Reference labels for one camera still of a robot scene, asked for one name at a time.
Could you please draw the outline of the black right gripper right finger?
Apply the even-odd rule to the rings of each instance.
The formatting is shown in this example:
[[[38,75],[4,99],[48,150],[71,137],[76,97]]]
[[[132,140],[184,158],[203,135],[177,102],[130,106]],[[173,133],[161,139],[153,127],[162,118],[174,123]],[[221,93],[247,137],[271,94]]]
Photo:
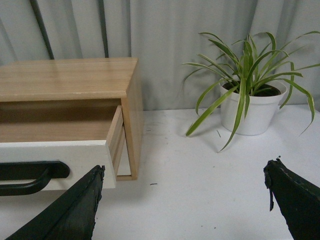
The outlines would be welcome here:
[[[320,188],[289,170],[280,160],[269,160],[263,168],[269,190],[269,210],[276,200],[294,240],[320,238]]]

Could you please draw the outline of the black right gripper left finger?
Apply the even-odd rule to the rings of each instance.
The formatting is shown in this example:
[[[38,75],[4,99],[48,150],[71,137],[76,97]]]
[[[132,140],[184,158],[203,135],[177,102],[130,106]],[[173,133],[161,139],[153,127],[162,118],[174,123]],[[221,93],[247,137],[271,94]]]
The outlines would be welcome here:
[[[102,188],[105,166],[96,165],[46,209],[8,240],[90,240]]]

